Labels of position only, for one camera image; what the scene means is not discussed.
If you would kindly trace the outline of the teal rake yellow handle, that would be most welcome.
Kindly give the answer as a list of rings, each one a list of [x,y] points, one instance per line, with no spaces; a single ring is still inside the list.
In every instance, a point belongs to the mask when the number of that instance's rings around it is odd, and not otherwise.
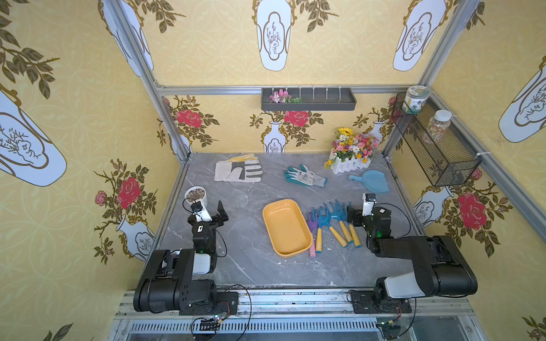
[[[361,240],[355,231],[355,227],[348,221],[348,211],[345,203],[340,203],[336,200],[334,202],[334,210],[347,243],[352,244],[355,248],[360,248],[362,246]]]
[[[329,230],[334,235],[337,242],[343,247],[348,246],[348,242],[344,238],[344,236],[340,233],[339,227],[340,227],[340,217],[338,216],[338,210],[336,209],[336,206],[334,203],[324,203],[325,209],[327,211],[328,215],[328,223],[330,224]]]
[[[317,253],[322,253],[323,251],[323,229],[328,229],[330,227],[330,218],[331,213],[327,206],[323,205],[319,209],[313,209],[311,213],[312,218],[315,221],[317,226],[317,238],[315,249]]]

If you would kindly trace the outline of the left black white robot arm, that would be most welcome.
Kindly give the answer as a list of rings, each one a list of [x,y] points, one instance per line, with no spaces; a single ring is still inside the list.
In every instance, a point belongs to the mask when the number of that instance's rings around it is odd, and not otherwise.
[[[217,213],[206,216],[201,202],[191,205],[193,247],[152,252],[135,289],[133,307],[137,312],[163,313],[178,311],[182,315],[212,313],[220,299],[215,281],[195,279],[199,274],[211,274],[218,260],[217,229],[229,220],[219,202]]]

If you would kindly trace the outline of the purple rake pink handle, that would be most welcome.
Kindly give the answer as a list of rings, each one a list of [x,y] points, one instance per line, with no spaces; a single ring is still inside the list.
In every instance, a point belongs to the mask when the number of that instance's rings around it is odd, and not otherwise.
[[[309,228],[309,231],[311,233],[311,247],[309,248],[309,254],[310,257],[313,259],[317,256],[314,234],[318,230],[318,216],[318,212],[313,209],[310,213],[308,213],[306,218],[307,227]]]

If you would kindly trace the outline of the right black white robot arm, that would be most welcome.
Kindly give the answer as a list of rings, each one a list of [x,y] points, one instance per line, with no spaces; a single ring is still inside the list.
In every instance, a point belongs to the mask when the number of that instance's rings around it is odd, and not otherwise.
[[[477,292],[476,275],[451,237],[395,238],[391,235],[391,211],[387,208],[376,206],[368,215],[350,206],[346,210],[348,223],[365,229],[366,246],[372,254],[412,262],[411,272],[376,281],[376,303],[433,296],[463,298]]]

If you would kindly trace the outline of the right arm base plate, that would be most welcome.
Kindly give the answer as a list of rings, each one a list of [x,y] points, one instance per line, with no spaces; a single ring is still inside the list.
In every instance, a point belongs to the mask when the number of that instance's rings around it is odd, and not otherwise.
[[[412,312],[411,302],[406,298],[389,298],[373,291],[349,290],[347,301],[355,314],[406,314]]]

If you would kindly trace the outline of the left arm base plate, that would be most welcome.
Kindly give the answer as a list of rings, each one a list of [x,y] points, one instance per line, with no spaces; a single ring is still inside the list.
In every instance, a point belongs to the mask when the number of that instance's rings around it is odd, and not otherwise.
[[[208,302],[192,303],[188,308],[179,311],[179,315],[208,316],[226,313],[235,315],[239,303],[239,293],[234,291],[219,292]]]

